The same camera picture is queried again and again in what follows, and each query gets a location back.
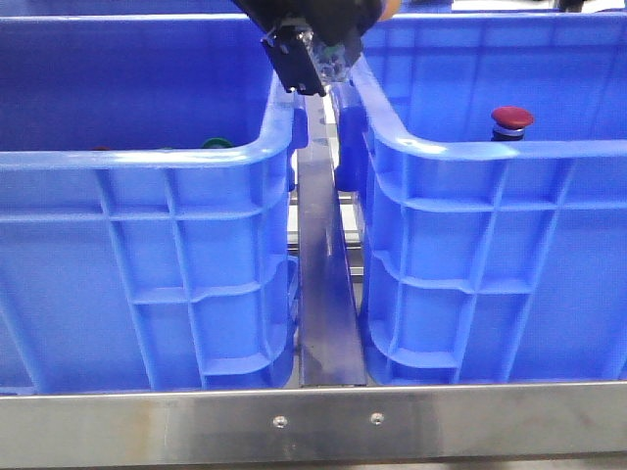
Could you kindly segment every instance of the red push button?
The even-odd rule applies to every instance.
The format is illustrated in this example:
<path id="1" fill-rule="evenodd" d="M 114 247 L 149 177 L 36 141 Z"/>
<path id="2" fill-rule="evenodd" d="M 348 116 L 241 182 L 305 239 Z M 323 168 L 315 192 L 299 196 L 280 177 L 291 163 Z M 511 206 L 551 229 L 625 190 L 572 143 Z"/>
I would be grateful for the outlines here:
<path id="1" fill-rule="evenodd" d="M 492 118 L 505 129 L 524 129 L 533 124 L 533 115 L 517 106 L 501 106 L 492 111 Z"/>

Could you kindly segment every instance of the screw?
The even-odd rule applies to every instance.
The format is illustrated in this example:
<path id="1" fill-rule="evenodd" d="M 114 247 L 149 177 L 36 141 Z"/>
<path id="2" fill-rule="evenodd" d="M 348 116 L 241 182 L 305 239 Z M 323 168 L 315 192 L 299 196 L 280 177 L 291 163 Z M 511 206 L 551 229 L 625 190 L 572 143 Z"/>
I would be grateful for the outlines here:
<path id="1" fill-rule="evenodd" d="M 385 421 L 385 416 L 383 415 L 383 413 L 372 413 L 370 415 L 370 422 L 375 426 L 381 426 L 381 424 L 383 424 L 383 421 Z"/>
<path id="2" fill-rule="evenodd" d="M 285 416 L 274 416 L 274 419 L 272 419 L 272 426 L 278 429 L 283 429 L 287 426 L 287 418 Z"/>

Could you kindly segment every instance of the metal frame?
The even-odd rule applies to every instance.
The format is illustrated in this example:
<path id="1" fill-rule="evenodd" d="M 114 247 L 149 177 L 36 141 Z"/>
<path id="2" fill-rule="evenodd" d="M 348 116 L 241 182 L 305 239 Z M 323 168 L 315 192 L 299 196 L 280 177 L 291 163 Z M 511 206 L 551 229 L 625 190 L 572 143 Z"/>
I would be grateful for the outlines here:
<path id="1" fill-rule="evenodd" d="M 619 452 L 621 383 L 0 399 L 1 467 Z"/>
<path id="2" fill-rule="evenodd" d="M 301 384 L 336 387 L 4 397 L 1 468 L 627 452 L 625 382 L 337 387 L 365 377 L 328 139 L 319 102 L 308 105 L 313 143 L 299 156 Z"/>

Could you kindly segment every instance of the metal rail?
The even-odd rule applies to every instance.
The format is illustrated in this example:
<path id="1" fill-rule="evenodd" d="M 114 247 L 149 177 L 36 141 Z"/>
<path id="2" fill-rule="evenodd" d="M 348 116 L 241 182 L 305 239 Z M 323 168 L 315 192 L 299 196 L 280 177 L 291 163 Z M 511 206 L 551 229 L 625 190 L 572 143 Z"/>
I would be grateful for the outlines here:
<path id="1" fill-rule="evenodd" d="M 0 467 L 624 451 L 624 383 L 0 399 Z"/>
<path id="2" fill-rule="evenodd" d="M 322 101 L 298 152 L 301 385 L 365 385 L 362 342 Z"/>

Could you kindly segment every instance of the blue crate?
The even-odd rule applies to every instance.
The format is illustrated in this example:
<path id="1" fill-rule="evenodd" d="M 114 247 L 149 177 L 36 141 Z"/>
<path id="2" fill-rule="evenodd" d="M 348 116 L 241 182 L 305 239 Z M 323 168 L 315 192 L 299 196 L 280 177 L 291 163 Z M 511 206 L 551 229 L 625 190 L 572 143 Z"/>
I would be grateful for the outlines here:
<path id="1" fill-rule="evenodd" d="M 404 0 L 399 8 L 399 14 L 403 13 L 450 13 L 453 8 L 453 0 Z"/>
<path id="2" fill-rule="evenodd" d="M 3 0 L 0 17 L 240 13 L 230 0 Z"/>
<path id="3" fill-rule="evenodd" d="M 0 393 L 282 386 L 286 161 L 307 128 L 259 31 L 0 29 Z M 208 137 L 235 147 L 200 150 Z"/>
<path id="4" fill-rule="evenodd" d="M 334 100 L 373 378 L 624 378 L 627 16 L 401 17 L 365 56 Z M 525 141 L 490 142 L 502 105 Z"/>

